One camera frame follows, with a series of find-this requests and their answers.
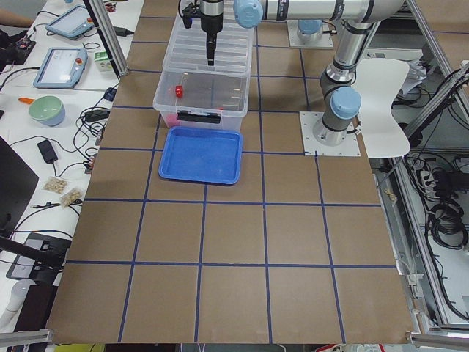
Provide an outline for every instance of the green bowl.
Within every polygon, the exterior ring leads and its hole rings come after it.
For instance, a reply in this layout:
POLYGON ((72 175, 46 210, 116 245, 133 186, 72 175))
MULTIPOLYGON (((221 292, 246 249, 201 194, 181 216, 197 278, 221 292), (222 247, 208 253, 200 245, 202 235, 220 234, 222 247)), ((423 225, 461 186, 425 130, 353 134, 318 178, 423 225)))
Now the green bowl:
POLYGON ((46 95, 36 99, 29 107, 29 114, 44 125, 55 126, 65 118, 65 107, 63 102, 53 95, 46 95))

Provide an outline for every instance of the plastic storage bin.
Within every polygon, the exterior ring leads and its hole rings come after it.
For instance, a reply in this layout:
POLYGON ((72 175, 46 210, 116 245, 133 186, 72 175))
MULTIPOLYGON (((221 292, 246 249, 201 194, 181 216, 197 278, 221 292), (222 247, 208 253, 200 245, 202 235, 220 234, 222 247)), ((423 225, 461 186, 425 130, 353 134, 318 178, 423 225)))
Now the plastic storage bin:
POLYGON ((153 100, 169 128, 240 130, 248 111, 253 39, 254 30, 236 23, 233 1, 225 0, 215 65, 208 66, 200 20, 186 29, 176 17, 153 100))

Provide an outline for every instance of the red object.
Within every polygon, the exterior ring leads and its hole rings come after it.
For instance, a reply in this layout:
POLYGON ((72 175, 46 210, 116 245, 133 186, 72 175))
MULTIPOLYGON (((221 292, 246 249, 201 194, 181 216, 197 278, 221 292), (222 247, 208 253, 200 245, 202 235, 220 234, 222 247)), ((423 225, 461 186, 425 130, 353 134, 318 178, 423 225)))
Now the red object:
POLYGON ((176 96, 178 98, 182 98, 182 96, 184 95, 184 91, 182 90, 182 86, 176 86, 176 88, 174 89, 174 92, 176 93, 176 96))

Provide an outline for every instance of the mounting plate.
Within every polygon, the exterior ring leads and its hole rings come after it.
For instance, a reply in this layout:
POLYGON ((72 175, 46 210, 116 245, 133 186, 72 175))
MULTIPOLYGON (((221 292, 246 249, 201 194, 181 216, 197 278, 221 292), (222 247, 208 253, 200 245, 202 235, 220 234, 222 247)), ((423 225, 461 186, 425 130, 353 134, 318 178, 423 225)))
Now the mounting plate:
MULTIPOLYGON (((288 38, 290 41, 290 47, 301 48, 301 49, 334 49, 332 43, 332 37, 330 34, 313 34, 311 40, 307 43, 301 41, 298 37, 298 20, 287 21, 288 27, 288 38)), ((329 25, 327 23, 322 24, 322 31, 328 31, 329 25)))
MULTIPOLYGON (((323 114, 323 112, 318 111, 300 112, 301 133, 303 134, 305 155, 360 156, 357 136, 354 133, 347 134, 345 140, 335 147, 330 147, 317 141, 313 136, 313 127, 316 121, 322 118, 323 114)), ((349 130, 353 130, 352 123, 350 123, 349 130)))

